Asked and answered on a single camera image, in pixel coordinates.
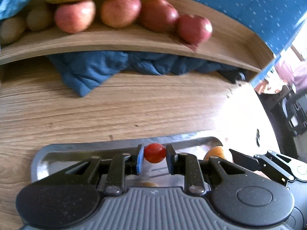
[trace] screw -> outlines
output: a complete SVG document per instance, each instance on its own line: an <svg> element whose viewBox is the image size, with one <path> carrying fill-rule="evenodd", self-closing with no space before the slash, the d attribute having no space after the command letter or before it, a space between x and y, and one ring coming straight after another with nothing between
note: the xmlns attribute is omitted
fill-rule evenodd
<svg viewBox="0 0 307 230"><path fill-rule="evenodd" d="M122 190L120 189L120 187L112 185L106 187L105 192L109 195L118 195L122 192Z"/></svg>
<svg viewBox="0 0 307 230"><path fill-rule="evenodd" d="M202 194L203 192L205 192L204 188L202 188L201 186L194 186L194 185L189 187L189 191L192 194Z"/></svg>

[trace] pink cloth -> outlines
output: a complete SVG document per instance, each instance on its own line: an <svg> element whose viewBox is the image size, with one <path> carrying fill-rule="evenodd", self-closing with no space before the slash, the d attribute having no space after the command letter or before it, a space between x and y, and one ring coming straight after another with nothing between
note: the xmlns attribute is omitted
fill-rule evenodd
<svg viewBox="0 0 307 230"><path fill-rule="evenodd" d="M283 59L275 68L281 79L295 85L297 92L307 88L307 61Z"/></svg>

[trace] wooden shelf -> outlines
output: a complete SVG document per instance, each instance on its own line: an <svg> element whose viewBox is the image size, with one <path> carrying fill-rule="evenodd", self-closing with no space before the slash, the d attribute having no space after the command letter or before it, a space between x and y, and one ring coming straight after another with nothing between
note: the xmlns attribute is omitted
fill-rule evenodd
<svg viewBox="0 0 307 230"><path fill-rule="evenodd" d="M253 72L260 72L272 58L262 41L250 40L255 33L237 21L192 0L168 0L179 13L207 17L213 25L213 35L194 52L174 37L151 32L139 25L114 29L96 22L85 32L67 34L58 28L42 32L26 32L17 42L1 49L0 65L35 56L89 50L131 50L171 53L207 59ZM262 62L253 53L262 48L267 52Z"/></svg>

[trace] wooden table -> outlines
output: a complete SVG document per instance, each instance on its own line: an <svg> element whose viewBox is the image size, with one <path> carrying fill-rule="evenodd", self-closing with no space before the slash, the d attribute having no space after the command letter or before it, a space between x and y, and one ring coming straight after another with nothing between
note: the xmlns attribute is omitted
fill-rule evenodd
<svg viewBox="0 0 307 230"><path fill-rule="evenodd" d="M31 160L45 145L202 130L217 131L245 154L279 151L248 83L232 85L217 73L120 73L79 98L46 58L10 63L0 86L0 229L22 226L15 197L29 184Z"/></svg>

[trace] black chair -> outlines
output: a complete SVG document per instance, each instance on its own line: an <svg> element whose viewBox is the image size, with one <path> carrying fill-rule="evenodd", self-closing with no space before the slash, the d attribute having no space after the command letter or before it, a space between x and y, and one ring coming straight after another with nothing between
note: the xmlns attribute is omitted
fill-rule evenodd
<svg viewBox="0 0 307 230"><path fill-rule="evenodd" d="M286 96L281 105L289 131L294 135L303 134L307 130L307 89Z"/></svg>

